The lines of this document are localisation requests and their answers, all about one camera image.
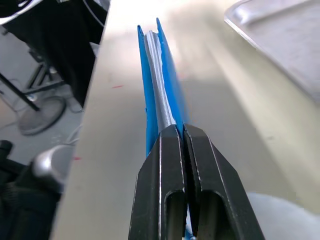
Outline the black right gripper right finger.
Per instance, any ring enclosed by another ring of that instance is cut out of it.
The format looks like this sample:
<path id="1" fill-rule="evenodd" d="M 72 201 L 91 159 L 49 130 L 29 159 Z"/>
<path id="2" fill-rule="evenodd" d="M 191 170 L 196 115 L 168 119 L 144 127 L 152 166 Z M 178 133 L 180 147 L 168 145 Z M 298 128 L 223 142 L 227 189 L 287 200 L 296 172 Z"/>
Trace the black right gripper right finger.
<path id="1" fill-rule="evenodd" d="M 198 240 L 263 240 L 237 171 L 200 128 L 183 129 L 192 233 Z"/>

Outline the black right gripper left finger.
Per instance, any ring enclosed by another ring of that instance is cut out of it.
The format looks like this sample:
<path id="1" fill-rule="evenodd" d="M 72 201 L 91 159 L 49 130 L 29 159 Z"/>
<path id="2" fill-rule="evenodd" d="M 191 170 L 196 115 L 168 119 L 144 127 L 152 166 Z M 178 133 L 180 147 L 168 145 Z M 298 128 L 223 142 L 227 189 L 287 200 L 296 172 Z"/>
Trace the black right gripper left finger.
<path id="1" fill-rule="evenodd" d="M 175 125 L 163 129 L 140 168 L 128 239 L 181 240 L 187 194 L 182 141 Z"/>

